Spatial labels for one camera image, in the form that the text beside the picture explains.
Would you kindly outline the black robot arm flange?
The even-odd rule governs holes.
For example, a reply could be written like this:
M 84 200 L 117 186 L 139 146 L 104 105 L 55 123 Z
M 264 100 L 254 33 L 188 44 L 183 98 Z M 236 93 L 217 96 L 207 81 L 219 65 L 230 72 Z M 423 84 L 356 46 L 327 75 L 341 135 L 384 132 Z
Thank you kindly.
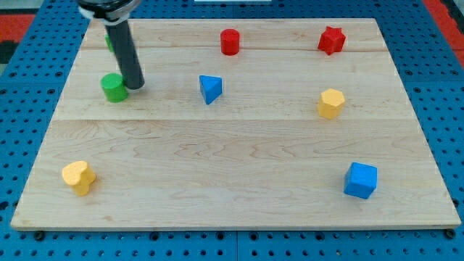
M 88 19 L 113 22 L 135 10 L 142 0 L 76 0 L 80 13 Z

